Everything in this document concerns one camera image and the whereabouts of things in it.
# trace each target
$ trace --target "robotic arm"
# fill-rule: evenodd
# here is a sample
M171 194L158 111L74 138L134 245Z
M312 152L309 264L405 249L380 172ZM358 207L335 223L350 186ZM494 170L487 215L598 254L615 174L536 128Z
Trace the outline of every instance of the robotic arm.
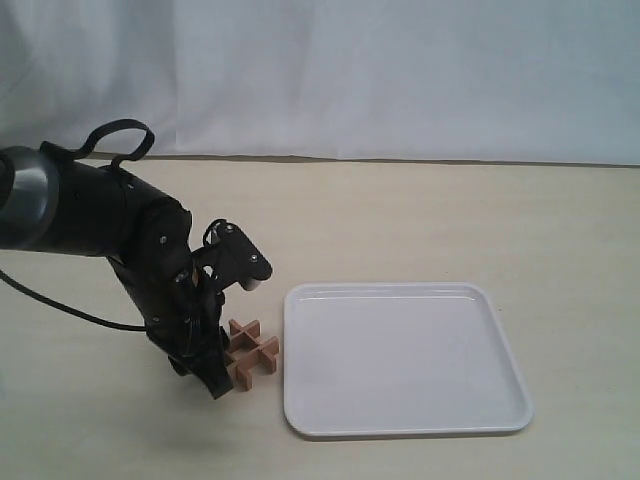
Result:
M131 154L100 168L77 162L104 136L127 129L145 132ZM236 282L252 290L272 268L223 219L209 226L203 247L189 249L190 212L120 167L142 158L153 141L146 125L125 119L94 130L75 151L49 142L39 150L0 149L0 248L106 257L144 319L144 327L123 329L144 330L179 375L195 375L219 398L232 388L224 361L229 338L219 325L223 291Z

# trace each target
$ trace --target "white backdrop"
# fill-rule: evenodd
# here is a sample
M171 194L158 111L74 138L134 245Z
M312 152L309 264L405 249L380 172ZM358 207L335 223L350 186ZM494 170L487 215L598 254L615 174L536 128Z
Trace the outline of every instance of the white backdrop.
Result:
M638 164L639 25L637 0L0 0L0 144L135 117L155 154Z

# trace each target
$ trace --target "white tray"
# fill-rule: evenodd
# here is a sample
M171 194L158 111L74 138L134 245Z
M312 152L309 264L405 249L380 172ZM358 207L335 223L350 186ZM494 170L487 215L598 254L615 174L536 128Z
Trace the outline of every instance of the white tray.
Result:
M488 298L464 283L293 289L284 411L310 437L506 433L533 417Z

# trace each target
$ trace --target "interlocking wooden pieces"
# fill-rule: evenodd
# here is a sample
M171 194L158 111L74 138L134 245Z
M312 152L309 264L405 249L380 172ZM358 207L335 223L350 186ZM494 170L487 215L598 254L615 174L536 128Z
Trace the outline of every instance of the interlocking wooden pieces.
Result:
M266 342L260 340L260 322L254 320L247 325L240 325L229 320L229 348L225 352L227 370L245 390L251 390L250 370L261 364L267 372L275 373L277 369L276 355L280 352L278 337L271 337Z

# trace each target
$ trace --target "black strap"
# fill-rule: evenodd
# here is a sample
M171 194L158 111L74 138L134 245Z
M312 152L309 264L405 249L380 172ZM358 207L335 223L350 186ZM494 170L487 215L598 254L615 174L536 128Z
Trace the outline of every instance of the black strap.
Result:
M84 145L73 151L74 159L79 160L81 158L88 157L93 152L93 149L96 148L96 145L100 140L107 135L111 135L112 133L120 132L122 130L142 130L145 132L144 138L140 145L138 145L138 148L133 152L128 154L121 153L113 157L111 160L111 168L118 168L125 160L130 160L132 162L140 160L149 152L149 150L151 150L156 137L149 127L138 120L123 118L121 120L114 120L113 122L106 123L91 132L87 137L87 140L84 142Z

